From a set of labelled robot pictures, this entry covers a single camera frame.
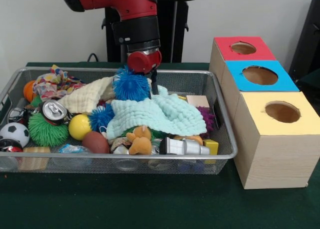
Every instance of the table surface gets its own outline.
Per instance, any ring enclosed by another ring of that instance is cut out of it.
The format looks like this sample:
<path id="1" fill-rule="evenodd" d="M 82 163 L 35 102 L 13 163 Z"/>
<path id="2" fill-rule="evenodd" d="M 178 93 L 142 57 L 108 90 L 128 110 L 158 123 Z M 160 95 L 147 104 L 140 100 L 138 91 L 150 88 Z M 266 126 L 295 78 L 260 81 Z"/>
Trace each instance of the table surface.
<path id="1" fill-rule="evenodd" d="M 208 64 L 162 67 L 207 70 Z M 0 228 L 313 229 L 320 225 L 319 189 L 319 163 L 306 188 L 260 190 L 243 189 L 233 160 L 219 175 L 0 173 Z"/>

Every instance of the white towel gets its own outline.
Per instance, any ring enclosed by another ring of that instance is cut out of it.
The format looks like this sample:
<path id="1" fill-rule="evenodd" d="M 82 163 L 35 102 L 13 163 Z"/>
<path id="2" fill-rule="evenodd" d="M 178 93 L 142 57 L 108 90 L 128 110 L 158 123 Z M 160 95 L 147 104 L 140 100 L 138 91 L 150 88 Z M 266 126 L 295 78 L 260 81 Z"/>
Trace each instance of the white towel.
<path id="1" fill-rule="evenodd" d="M 115 97 L 112 87 L 113 79 L 113 77 L 104 77 L 95 80 L 65 95 L 59 102 L 72 114 L 91 114 L 100 100 L 107 101 Z"/>

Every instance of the stacked boxes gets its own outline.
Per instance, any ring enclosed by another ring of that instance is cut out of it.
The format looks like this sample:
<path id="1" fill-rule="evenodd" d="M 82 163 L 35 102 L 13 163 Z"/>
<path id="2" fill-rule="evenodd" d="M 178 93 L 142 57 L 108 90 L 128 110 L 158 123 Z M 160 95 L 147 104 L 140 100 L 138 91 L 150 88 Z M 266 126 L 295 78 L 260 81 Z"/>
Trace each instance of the stacked boxes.
<path id="1" fill-rule="evenodd" d="M 320 118 L 263 40 L 215 38 L 210 71 L 237 140 L 243 187 L 305 187 L 320 156 Z"/>

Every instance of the circular hole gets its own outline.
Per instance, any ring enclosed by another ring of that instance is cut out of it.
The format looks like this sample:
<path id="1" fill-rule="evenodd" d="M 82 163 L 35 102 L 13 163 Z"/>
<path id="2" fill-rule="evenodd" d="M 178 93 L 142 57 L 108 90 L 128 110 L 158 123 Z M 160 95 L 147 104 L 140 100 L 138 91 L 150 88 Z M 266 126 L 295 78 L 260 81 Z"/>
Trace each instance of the circular hole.
<path id="1" fill-rule="evenodd" d="M 266 105 L 265 112 L 282 123 L 294 123 L 301 117 L 300 111 L 294 105 L 284 101 L 273 101 Z"/>
<path id="2" fill-rule="evenodd" d="M 272 70 L 262 66 L 249 66 L 245 68 L 242 73 L 249 82 L 254 84 L 267 86 L 273 85 L 278 81 L 277 74 L 275 74 Z"/>
<path id="3" fill-rule="evenodd" d="M 253 54 L 257 51 L 257 49 L 253 45 L 242 41 L 232 44 L 231 50 L 242 55 Z"/>

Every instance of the black cable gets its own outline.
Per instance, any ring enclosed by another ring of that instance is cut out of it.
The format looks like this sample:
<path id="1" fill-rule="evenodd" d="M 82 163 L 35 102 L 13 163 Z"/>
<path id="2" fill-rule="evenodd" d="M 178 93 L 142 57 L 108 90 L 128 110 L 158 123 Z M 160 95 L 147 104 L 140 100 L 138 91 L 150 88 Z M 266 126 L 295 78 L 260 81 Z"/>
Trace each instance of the black cable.
<path id="1" fill-rule="evenodd" d="M 91 58 L 94 57 L 95 61 L 98 63 L 99 59 L 97 57 L 97 55 L 95 53 L 91 53 L 90 56 L 88 57 L 88 60 L 86 60 L 87 62 L 90 62 Z"/>

